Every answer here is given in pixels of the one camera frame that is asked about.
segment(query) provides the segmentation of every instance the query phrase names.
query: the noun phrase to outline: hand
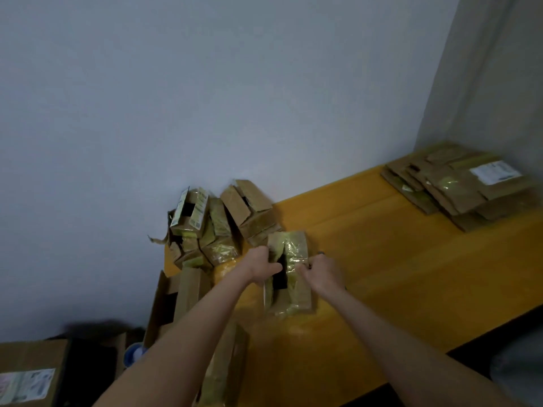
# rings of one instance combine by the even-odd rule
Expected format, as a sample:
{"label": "hand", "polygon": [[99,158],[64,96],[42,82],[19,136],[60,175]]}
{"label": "hand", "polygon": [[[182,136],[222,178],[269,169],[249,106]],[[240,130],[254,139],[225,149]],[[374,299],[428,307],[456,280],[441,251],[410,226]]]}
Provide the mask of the hand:
{"label": "hand", "polygon": [[336,260],[324,254],[317,254],[309,258],[310,269],[305,264],[298,264],[296,271],[302,275],[313,291],[324,300],[339,291],[345,290],[345,283]]}
{"label": "hand", "polygon": [[251,248],[240,261],[238,267],[247,273],[249,283],[262,284],[272,275],[280,272],[280,263],[268,263],[268,247]]}

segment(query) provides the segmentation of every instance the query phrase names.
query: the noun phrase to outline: orange wooden surface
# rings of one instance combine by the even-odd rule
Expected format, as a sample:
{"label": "orange wooden surface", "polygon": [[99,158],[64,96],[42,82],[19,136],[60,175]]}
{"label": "orange wooden surface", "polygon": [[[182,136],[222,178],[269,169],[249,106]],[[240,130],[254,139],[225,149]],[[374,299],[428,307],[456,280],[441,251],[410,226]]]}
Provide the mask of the orange wooden surface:
{"label": "orange wooden surface", "polygon": [[[349,291],[446,352],[543,304],[543,213],[464,234],[425,216],[372,169],[275,205],[286,230],[305,230],[344,270]],[[216,282],[235,262],[214,271]],[[165,258],[165,271],[175,267]],[[385,382],[335,311],[263,315],[261,288],[234,318],[251,336],[238,406],[339,406]]]}

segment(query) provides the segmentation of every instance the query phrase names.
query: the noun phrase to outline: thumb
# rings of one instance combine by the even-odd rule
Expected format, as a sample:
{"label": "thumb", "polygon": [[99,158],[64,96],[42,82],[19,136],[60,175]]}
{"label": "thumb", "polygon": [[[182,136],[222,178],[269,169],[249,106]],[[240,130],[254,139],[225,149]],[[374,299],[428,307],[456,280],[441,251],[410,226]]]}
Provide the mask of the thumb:
{"label": "thumb", "polygon": [[300,274],[305,280],[307,280],[308,269],[304,263],[296,264],[294,268],[298,274]]}
{"label": "thumb", "polygon": [[274,274],[277,274],[283,269],[283,266],[281,263],[270,263],[268,264],[268,273],[270,274],[270,277]]}

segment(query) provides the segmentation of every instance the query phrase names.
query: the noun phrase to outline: blue round object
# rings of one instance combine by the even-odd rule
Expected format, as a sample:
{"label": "blue round object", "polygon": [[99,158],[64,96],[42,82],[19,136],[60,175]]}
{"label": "blue round object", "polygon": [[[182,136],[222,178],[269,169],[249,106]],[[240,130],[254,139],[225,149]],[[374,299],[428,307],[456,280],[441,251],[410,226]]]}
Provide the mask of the blue round object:
{"label": "blue round object", "polygon": [[124,356],[123,356],[124,366],[126,368],[130,367],[132,364],[138,361],[139,358],[143,356],[146,351],[147,349],[143,346],[143,343],[131,344],[124,352]]}

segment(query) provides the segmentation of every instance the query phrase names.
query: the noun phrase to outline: person's left hand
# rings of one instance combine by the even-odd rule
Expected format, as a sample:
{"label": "person's left hand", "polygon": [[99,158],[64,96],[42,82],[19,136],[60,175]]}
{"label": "person's left hand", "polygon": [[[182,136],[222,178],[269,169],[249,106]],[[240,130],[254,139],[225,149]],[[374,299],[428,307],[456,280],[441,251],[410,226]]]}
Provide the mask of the person's left hand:
{"label": "person's left hand", "polygon": [[268,247],[251,248],[238,264],[238,268],[247,273],[249,283],[262,284],[268,277],[280,272],[280,263],[268,263]]}

